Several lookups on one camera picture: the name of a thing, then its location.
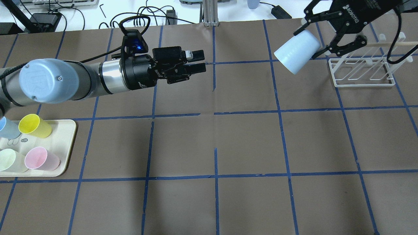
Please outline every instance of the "light blue round cap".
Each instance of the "light blue round cap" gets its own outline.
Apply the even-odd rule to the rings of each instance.
[[[56,104],[69,100],[79,88],[73,67],[58,59],[35,59],[20,71],[19,84],[30,99]]]

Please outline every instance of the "cup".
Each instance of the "cup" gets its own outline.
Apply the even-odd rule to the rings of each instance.
[[[16,139],[20,136],[19,127],[6,117],[0,120],[0,137],[7,139]]]
[[[19,130],[23,134],[46,138],[52,132],[52,127],[36,114],[28,114],[19,122]]]
[[[249,9],[256,9],[259,3],[260,0],[247,0],[247,5]]]
[[[297,74],[320,47],[315,36],[303,30],[283,44],[274,55],[290,72]]]
[[[25,166],[32,170],[53,171],[61,160],[44,147],[31,149],[25,157]]]
[[[27,170],[25,156],[11,148],[0,151],[0,171],[22,173]]]

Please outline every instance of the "black metal bar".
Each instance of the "black metal bar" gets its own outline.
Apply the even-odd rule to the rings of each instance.
[[[40,33],[41,30],[33,25],[26,15],[16,6],[12,0],[0,0],[10,13],[12,13],[29,31],[29,33]]]

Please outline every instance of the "robotic arm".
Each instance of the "robotic arm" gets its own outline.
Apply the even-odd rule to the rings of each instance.
[[[386,12],[394,9],[403,0],[333,0],[328,11],[313,13],[313,8],[321,0],[313,0],[305,8],[305,18],[302,27],[293,34],[296,36],[311,23],[327,20],[336,31],[334,39],[329,45],[317,51],[312,58],[316,58],[329,51],[337,56],[345,55],[367,45],[366,36],[360,34],[363,28]],[[355,40],[347,45],[338,46],[345,34],[354,34]]]
[[[168,84],[189,80],[206,71],[204,52],[181,47],[153,49],[153,58],[138,30],[125,30],[120,54],[96,64],[57,59],[35,59],[21,68],[0,69],[0,118],[13,107],[56,104],[154,87],[158,79]]]

